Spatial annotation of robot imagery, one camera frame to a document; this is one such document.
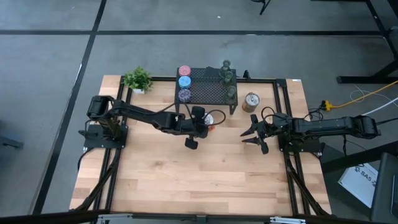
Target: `white pot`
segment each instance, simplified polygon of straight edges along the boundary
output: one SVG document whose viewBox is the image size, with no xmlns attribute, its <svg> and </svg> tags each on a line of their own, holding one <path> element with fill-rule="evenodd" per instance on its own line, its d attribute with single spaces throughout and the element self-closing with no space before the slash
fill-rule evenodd
<svg viewBox="0 0 398 224">
<path fill-rule="evenodd" d="M 137 94 L 145 94 L 144 90 L 140 90 L 140 89 L 132 89 L 132 90 L 134 93 L 137 93 Z"/>
</svg>

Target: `concrete floor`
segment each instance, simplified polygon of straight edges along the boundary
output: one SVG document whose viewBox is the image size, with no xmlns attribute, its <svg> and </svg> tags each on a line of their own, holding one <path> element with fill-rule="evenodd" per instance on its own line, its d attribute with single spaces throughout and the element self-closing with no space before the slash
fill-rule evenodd
<svg viewBox="0 0 398 224">
<path fill-rule="evenodd" d="M 0 29 L 91 30 L 100 0 L 0 1 Z M 387 27 L 396 18 L 386 1 L 373 1 Z M 263 16 L 249 0 L 108 0 L 100 30 L 377 30 L 360 2 L 272 1 Z M 76 78 L 88 36 L 0 35 L 0 134 L 25 142 L 23 150 L 0 150 L 0 216 L 29 212 L 45 161 Z M 237 35 L 97 36 L 73 110 L 44 212 L 66 211 L 76 180 L 83 138 L 77 133 L 86 109 L 98 93 L 102 76 L 123 74 L 138 65 L 153 75 L 174 75 L 181 64 L 217 67 L 224 59 L 240 75 L 302 79 L 309 108 L 321 100 L 349 101 L 354 85 L 338 85 L 338 75 L 370 75 L 387 65 L 392 54 L 383 39 L 369 37 L 277 37 Z M 368 91 L 382 85 L 358 85 Z M 398 87 L 382 94 L 395 98 Z M 326 113 L 326 118 L 355 116 L 387 100 L 371 96 L 362 103 Z M 372 114 L 396 117 L 394 105 Z M 354 141 L 367 149 L 396 140 L 396 123 L 381 126 L 383 135 Z M 341 150 L 342 138 L 322 138 Z M 349 153 L 361 149 L 348 145 Z M 339 217 L 366 219 L 363 212 L 330 194 Z M 142 221 L 142 223 L 160 223 Z"/>
</svg>

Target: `desk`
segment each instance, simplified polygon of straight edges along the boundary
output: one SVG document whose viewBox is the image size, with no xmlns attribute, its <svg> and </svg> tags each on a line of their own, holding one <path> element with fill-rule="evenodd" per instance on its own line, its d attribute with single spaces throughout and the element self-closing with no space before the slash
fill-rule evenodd
<svg viewBox="0 0 398 224">
<path fill-rule="evenodd" d="M 116 97 L 120 76 L 106 75 L 100 95 Z M 307 103 L 300 80 L 287 80 L 293 115 L 304 117 Z M 133 95 L 130 104 L 157 111 L 174 102 L 175 82 L 154 82 L 152 91 Z M 271 84 L 238 83 L 238 101 L 250 91 L 261 97 L 256 114 L 271 106 L 275 109 Z M 282 111 L 285 111 L 283 97 Z M 122 150 L 111 210 L 129 213 L 179 213 L 211 215 L 291 215 L 284 157 L 277 138 L 266 139 L 269 153 L 260 147 L 244 144 L 239 137 L 250 126 L 250 116 L 238 105 L 234 115 L 224 106 L 226 121 L 197 139 L 199 147 L 184 146 L 186 136 L 173 136 L 151 125 L 128 119 L 129 134 Z M 222 118 L 214 114 L 215 121 Z M 330 212 L 328 196 L 319 160 L 301 153 L 305 183 L 323 209 Z M 81 162 L 70 208 L 79 206 L 97 184 L 104 149 L 94 149 Z M 100 208 L 104 207 L 107 186 Z M 303 212 L 300 191 L 296 188 L 299 211 Z"/>
</svg>

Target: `blue jar lid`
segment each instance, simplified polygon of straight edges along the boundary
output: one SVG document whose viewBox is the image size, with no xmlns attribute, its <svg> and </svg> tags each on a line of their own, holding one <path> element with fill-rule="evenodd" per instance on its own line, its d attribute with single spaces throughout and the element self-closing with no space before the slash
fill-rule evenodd
<svg viewBox="0 0 398 224">
<path fill-rule="evenodd" d="M 178 79 L 178 84 L 181 88 L 188 88 L 191 85 L 191 78 L 188 76 L 183 76 Z"/>
</svg>

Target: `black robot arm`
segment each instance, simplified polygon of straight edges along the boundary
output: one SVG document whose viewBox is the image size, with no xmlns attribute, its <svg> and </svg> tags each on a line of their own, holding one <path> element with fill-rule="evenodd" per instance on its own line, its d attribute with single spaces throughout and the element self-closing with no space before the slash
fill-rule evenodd
<svg viewBox="0 0 398 224">
<path fill-rule="evenodd" d="M 352 135 L 357 138 L 372 139 L 380 135 L 374 119 L 367 116 L 343 117 L 322 121 L 306 121 L 302 118 L 293 118 L 287 114 L 276 113 L 273 123 L 267 121 L 258 122 L 255 114 L 251 115 L 252 125 L 241 136 L 257 133 L 257 137 L 245 139 L 249 142 L 261 145 L 263 154 L 268 153 L 267 143 L 263 139 L 275 135 L 283 135 L 291 144 L 303 144 L 308 139 L 322 136 Z"/>
<path fill-rule="evenodd" d="M 91 99 L 87 116 L 90 120 L 99 122 L 103 128 L 103 137 L 105 139 L 117 141 L 123 137 L 116 118 L 118 116 L 125 116 L 151 124 L 159 131 L 167 134 L 188 135 L 185 145 L 191 149 L 196 149 L 198 143 L 193 138 L 205 138 L 208 134 L 208 126 L 203 119 L 205 109 L 194 106 L 191 118 L 185 119 L 184 114 L 165 111 L 167 108 L 153 112 L 138 106 L 129 105 L 122 100 L 115 100 L 111 96 L 94 96 Z M 92 133 L 83 133 L 81 131 L 81 134 L 87 136 Z"/>
</svg>

